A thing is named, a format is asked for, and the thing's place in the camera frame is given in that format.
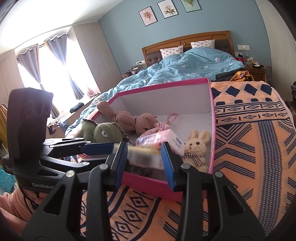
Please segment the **orange patterned blanket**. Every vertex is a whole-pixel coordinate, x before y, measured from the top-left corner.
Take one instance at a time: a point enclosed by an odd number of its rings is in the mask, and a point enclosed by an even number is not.
[[[296,191],[296,135],[292,116],[264,82],[211,83],[216,113],[214,171],[222,171],[268,234]],[[181,206],[129,187],[108,193],[113,240],[175,240]],[[204,201],[204,235],[207,205]],[[86,232],[86,193],[81,234]]]

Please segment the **wooden headboard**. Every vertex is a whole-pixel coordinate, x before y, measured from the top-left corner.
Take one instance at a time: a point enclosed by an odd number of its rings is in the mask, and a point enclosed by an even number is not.
[[[234,49],[230,37],[230,31],[207,32],[200,34],[191,34],[174,39],[162,41],[142,48],[147,67],[162,61],[160,49],[172,48],[183,45],[184,52],[191,49],[191,42],[203,41],[208,39],[215,40],[215,49],[222,50],[234,56]]]

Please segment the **window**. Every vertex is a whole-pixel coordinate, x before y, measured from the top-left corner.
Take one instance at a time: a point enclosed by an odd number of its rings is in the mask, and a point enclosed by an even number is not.
[[[46,91],[54,94],[52,103],[60,113],[69,112],[72,107],[80,102],[84,104],[89,102],[88,89],[99,93],[99,88],[79,44],[70,39],[67,39],[66,68],[45,46],[39,48],[39,65],[41,83]],[[29,72],[21,64],[18,64],[18,66],[24,86],[41,89],[39,83]],[[74,96],[67,71],[84,93],[83,98],[80,100],[76,100]]]

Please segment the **blue duvet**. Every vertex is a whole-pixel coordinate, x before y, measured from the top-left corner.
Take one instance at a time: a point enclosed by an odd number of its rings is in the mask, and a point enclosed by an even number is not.
[[[68,127],[65,135],[75,128],[82,119],[96,110],[98,101],[109,100],[118,92],[147,85],[202,77],[207,77],[212,81],[215,80],[216,74],[241,67],[244,67],[242,62],[235,60],[230,54],[209,47],[194,48],[182,54],[170,55],[159,64],[154,64],[138,74],[120,81],[116,87],[95,98],[74,124]]]

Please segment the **pillow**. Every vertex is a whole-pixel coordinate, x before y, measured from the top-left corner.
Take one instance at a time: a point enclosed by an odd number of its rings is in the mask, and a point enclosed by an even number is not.
[[[215,40],[205,40],[205,41],[198,41],[198,42],[191,42],[191,47],[199,48],[199,47],[210,47],[215,48]]]
[[[172,55],[172,54],[183,53],[183,45],[179,47],[160,49],[160,52],[161,52],[161,56],[164,59],[165,57],[168,57],[169,55]]]

